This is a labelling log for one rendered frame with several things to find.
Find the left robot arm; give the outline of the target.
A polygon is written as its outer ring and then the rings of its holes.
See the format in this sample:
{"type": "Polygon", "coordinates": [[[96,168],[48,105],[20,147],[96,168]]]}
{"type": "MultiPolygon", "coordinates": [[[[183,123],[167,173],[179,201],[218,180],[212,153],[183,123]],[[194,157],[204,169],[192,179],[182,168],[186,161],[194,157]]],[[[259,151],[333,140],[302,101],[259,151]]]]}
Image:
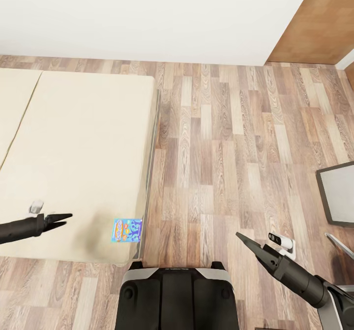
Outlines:
{"type": "Polygon", "coordinates": [[[40,214],[44,201],[33,200],[23,220],[16,220],[0,224],[0,244],[10,243],[30,237],[40,237],[42,232],[47,232],[66,224],[59,222],[73,216],[69,214],[51,214],[45,217],[40,214]]]}

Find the board game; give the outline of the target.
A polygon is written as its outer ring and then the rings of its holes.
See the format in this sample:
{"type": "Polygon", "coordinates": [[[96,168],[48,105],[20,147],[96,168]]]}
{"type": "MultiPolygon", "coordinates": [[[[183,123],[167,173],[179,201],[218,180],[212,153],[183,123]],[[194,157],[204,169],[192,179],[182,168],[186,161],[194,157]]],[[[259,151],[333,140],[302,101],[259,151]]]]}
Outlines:
{"type": "Polygon", "coordinates": [[[115,218],[111,242],[140,242],[142,219],[115,218]]]}

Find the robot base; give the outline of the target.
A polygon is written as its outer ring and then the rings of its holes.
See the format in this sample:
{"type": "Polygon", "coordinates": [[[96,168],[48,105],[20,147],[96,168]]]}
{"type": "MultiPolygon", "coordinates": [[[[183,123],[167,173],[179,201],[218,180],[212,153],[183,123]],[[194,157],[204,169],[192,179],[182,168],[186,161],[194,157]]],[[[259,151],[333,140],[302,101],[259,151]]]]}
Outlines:
{"type": "Polygon", "coordinates": [[[239,330],[235,292],[212,268],[146,268],[134,261],[119,293],[115,330],[239,330]]]}

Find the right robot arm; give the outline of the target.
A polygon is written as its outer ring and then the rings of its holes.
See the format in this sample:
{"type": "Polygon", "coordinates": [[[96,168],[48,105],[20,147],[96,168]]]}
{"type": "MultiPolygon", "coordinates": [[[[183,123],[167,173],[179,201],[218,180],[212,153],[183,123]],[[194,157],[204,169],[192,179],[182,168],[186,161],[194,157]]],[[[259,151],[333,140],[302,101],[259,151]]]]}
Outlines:
{"type": "Polygon", "coordinates": [[[271,276],[317,309],[323,330],[354,330],[354,297],[296,263],[293,239],[270,232],[269,239],[280,246],[273,249],[239,232],[236,236],[271,276]]]}

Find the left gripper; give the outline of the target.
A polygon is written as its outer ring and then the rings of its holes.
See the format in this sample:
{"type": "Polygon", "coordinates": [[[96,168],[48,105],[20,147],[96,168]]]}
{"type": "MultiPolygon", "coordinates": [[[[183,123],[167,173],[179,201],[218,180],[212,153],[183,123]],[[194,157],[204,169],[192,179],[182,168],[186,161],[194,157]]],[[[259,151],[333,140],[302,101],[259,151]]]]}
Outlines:
{"type": "Polygon", "coordinates": [[[36,218],[28,218],[10,222],[9,242],[14,242],[30,237],[40,237],[42,232],[47,232],[66,224],[66,221],[59,222],[72,217],[73,214],[51,214],[45,217],[45,214],[38,214],[36,218]]]}

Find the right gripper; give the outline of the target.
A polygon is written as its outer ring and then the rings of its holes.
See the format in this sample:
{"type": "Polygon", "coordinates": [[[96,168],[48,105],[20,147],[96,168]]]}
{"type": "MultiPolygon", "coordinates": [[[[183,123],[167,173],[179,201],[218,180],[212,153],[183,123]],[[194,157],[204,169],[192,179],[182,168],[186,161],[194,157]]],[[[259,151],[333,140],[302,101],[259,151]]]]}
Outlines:
{"type": "Polygon", "coordinates": [[[308,272],[287,255],[282,255],[267,244],[261,245],[245,235],[237,232],[236,236],[252,250],[260,264],[280,283],[295,294],[305,291],[308,283],[308,272]]]}

